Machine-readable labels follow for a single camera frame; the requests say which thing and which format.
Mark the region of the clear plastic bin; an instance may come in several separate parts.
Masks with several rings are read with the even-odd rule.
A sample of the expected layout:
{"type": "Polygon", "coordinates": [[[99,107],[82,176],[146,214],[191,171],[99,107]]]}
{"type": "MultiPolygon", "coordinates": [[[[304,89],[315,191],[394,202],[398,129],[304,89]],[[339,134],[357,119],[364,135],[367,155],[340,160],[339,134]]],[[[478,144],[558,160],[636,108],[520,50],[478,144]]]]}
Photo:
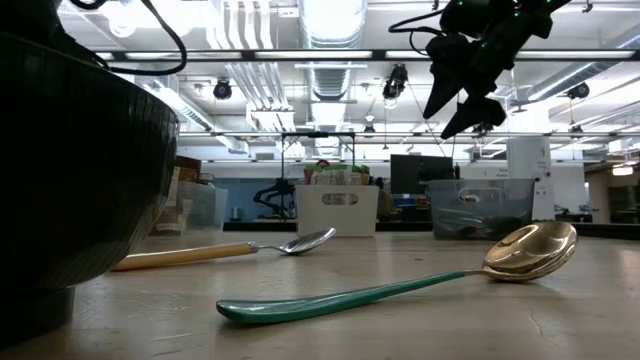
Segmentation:
{"type": "Polygon", "coordinates": [[[181,236],[194,231],[219,232],[224,227],[228,191],[212,185],[179,181],[150,235],[181,236]]]}

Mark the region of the yellow handled spoon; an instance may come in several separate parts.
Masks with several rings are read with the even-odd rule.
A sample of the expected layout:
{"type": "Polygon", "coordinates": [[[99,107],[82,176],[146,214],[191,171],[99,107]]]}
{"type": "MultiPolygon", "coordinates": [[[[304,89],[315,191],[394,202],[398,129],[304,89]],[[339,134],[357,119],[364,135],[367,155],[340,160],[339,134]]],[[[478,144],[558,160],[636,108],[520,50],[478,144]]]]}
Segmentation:
{"type": "Polygon", "coordinates": [[[255,242],[246,242],[166,252],[139,253],[125,257],[113,268],[113,271],[122,272],[150,269],[219,258],[244,256],[258,253],[264,249],[275,250],[287,256],[295,256],[323,245],[335,234],[336,229],[329,228],[304,235],[279,246],[258,245],[255,242]]]}

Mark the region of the black monitor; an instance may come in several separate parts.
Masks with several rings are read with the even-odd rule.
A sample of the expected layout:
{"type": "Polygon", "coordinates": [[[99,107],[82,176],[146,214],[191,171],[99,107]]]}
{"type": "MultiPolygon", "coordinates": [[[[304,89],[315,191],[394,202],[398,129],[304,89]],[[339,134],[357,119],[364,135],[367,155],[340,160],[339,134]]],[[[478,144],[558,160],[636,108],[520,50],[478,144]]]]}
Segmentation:
{"type": "Polygon", "coordinates": [[[390,158],[392,194],[423,194],[427,183],[454,178],[451,157],[392,155],[390,158]]]}

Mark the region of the brown food packet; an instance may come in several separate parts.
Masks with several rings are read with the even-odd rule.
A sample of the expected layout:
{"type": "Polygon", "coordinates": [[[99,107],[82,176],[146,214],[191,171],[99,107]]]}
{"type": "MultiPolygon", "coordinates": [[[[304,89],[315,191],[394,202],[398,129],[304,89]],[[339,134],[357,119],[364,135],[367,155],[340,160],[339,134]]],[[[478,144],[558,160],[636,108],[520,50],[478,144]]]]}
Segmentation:
{"type": "Polygon", "coordinates": [[[175,168],[178,170],[178,180],[181,182],[197,183],[201,173],[202,161],[185,156],[177,156],[175,168]]]}

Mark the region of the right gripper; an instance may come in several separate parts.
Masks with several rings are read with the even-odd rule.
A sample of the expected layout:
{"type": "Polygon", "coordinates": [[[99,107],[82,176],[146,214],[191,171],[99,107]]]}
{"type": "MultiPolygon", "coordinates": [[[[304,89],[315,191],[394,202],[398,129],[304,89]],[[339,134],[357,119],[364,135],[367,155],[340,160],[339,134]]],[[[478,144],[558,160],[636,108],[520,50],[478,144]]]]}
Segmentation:
{"type": "MultiPolygon", "coordinates": [[[[517,51],[511,41],[521,30],[522,5],[521,0],[451,0],[445,6],[440,34],[426,45],[434,82],[424,119],[438,113],[462,88],[476,96],[496,88],[496,77],[517,51]]],[[[499,126],[505,119],[498,101],[469,97],[458,104],[441,138],[482,123],[499,126]]]]}

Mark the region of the red and black bowl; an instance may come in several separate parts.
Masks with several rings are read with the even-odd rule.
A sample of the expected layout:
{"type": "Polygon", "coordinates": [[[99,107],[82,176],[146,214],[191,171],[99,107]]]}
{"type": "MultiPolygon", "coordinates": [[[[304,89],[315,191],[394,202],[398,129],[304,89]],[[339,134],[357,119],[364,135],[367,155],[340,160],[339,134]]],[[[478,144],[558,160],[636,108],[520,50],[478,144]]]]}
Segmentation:
{"type": "Polygon", "coordinates": [[[72,314],[168,197],[178,119],[100,67],[0,33],[0,349],[72,314]]]}

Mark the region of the black background frame rig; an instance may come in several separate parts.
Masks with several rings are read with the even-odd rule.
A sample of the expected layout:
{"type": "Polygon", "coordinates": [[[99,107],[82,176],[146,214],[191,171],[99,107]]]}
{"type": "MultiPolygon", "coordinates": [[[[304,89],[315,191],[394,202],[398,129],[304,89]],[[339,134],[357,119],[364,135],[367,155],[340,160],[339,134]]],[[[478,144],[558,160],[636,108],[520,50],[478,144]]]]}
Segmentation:
{"type": "Polygon", "coordinates": [[[306,137],[311,139],[320,139],[320,138],[339,138],[348,137],[351,139],[351,148],[352,148],[352,165],[355,165],[355,145],[356,145],[356,134],[355,132],[327,132],[327,131],[307,131],[307,132],[280,132],[280,147],[281,147],[281,156],[280,156],[280,165],[281,165],[281,174],[280,177],[276,179],[276,185],[283,185],[287,180],[285,176],[285,152],[288,147],[285,146],[286,139],[288,137],[292,137],[294,139],[294,143],[298,141],[300,137],[306,137]]]}

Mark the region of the white plastic bin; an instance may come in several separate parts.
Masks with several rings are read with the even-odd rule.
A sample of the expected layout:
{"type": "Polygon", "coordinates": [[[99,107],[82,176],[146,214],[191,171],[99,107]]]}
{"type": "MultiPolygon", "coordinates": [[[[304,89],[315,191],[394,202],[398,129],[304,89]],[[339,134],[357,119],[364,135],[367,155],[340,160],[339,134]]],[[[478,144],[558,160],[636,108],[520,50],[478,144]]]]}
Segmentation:
{"type": "Polygon", "coordinates": [[[378,193],[372,185],[297,185],[297,233],[334,228],[338,237],[372,237],[378,193]]]}

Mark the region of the gold spoon green handle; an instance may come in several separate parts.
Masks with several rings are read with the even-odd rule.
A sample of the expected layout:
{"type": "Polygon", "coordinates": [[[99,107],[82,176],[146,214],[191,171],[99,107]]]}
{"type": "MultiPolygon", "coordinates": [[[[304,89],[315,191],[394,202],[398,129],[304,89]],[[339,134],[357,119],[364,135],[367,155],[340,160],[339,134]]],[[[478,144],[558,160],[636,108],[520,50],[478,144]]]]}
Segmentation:
{"type": "Polygon", "coordinates": [[[497,242],[478,269],[467,269],[323,296],[251,301],[219,300],[216,310],[230,321],[277,324],[334,314],[375,301],[470,276],[523,283],[545,277],[564,266],[578,244],[576,228],[560,221],[524,226],[497,242]]]}

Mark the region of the black overhead frame bar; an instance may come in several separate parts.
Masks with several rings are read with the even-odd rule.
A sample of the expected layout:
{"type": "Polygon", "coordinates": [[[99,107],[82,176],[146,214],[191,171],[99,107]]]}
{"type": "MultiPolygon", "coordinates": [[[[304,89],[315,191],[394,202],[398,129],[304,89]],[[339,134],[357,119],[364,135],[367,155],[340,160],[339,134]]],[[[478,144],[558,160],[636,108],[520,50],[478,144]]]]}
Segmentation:
{"type": "MultiPolygon", "coordinates": [[[[103,51],[97,55],[114,63],[179,62],[177,51],[103,51]]],[[[188,51],[189,62],[251,62],[251,61],[427,61],[426,55],[410,50],[202,50],[188,51]]],[[[526,49],[515,56],[516,62],[640,62],[640,50],[557,50],[526,49]]]]}

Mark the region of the white pillar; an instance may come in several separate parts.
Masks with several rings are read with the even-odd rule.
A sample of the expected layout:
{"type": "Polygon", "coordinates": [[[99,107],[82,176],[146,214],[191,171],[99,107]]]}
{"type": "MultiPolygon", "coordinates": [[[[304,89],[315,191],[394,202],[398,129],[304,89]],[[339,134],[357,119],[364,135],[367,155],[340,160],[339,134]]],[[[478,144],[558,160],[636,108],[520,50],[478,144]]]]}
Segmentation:
{"type": "Polygon", "coordinates": [[[516,137],[507,142],[511,178],[533,179],[532,219],[554,220],[554,188],[550,142],[547,137],[516,137]]]}

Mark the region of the grey plastic bin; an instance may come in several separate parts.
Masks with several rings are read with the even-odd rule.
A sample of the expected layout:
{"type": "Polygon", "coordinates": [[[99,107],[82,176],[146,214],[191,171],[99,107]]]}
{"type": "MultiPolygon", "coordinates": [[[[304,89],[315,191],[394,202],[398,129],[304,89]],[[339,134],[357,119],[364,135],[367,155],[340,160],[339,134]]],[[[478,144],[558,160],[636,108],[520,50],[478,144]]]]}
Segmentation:
{"type": "Polygon", "coordinates": [[[532,179],[435,180],[427,190],[439,240],[499,240],[532,222],[532,179]]]}

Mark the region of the black table frame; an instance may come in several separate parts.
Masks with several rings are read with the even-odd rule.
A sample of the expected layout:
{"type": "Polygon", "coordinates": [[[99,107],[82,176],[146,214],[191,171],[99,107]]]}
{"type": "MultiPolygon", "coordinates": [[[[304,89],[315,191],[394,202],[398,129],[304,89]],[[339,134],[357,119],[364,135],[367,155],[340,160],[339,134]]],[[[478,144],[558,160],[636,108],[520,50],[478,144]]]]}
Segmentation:
{"type": "MultiPolygon", "coordinates": [[[[640,225],[632,224],[593,224],[573,223],[580,236],[616,240],[640,241],[640,225]]],[[[293,222],[225,222],[224,231],[231,232],[296,232],[293,222]]],[[[432,230],[429,222],[377,223],[379,232],[428,232],[432,230]]]]}

